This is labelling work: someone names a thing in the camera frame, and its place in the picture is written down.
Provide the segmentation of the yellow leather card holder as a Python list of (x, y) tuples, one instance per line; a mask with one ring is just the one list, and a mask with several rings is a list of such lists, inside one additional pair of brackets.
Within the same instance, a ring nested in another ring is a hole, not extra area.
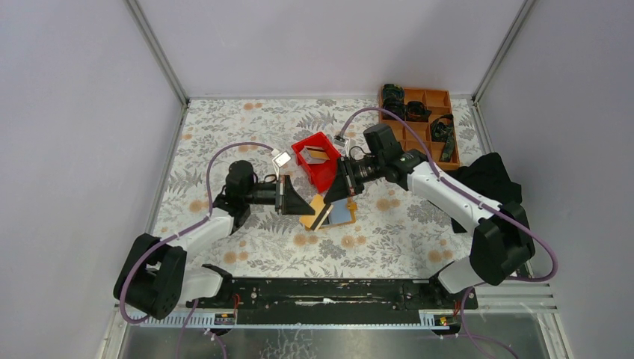
[(328, 212), (318, 228), (325, 229), (352, 224), (356, 221), (356, 211), (357, 204), (351, 198), (334, 201), (330, 204)]

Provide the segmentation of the gold VIP credit card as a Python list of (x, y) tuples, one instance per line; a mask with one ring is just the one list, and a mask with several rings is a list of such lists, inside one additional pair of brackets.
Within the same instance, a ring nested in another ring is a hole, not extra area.
[(313, 215), (303, 215), (300, 217), (300, 223), (305, 230), (317, 231), (329, 223), (329, 215), (332, 212), (333, 204), (326, 203), (324, 197), (317, 194), (310, 202), (311, 208), (314, 210)]

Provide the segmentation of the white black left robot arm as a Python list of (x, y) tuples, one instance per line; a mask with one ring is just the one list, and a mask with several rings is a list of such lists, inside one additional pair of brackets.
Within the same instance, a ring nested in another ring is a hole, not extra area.
[(314, 209), (293, 188), (288, 175), (258, 181), (250, 162), (233, 162), (210, 213), (190, 229), (167, 239), (149, 233), (138, 236), (113, 288), (120, 306), (129, 305), (148, 317), (163, 319), (179, 304), (205, 298), (223, 307), (232, 297), (230, 273), (204, 265), (188, 270), (187, 262), (207, 245), (240, 229), (252, 205), (273, 206), (281, 215), (312, 215)]

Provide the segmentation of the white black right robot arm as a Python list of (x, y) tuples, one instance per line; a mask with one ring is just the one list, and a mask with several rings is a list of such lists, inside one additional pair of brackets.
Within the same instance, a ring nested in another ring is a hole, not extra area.
[(405, 151), (393, 131), (379, 123), (363, 133), (369, 153), (361, 159), (343, 156), (325, 203), (363, 192), (365, 184), (385, 179), (422, 197), (457, 221), (473, 240), (468, 257), (432, 276), (428, 296), (447, 308), (459, 292), (480, 283), (498, 285), (535, 255), (533, 238), (524, 232), (528, 221), (517, 203), (501, 203), (468, 188), (438, 168), (418, 150)]

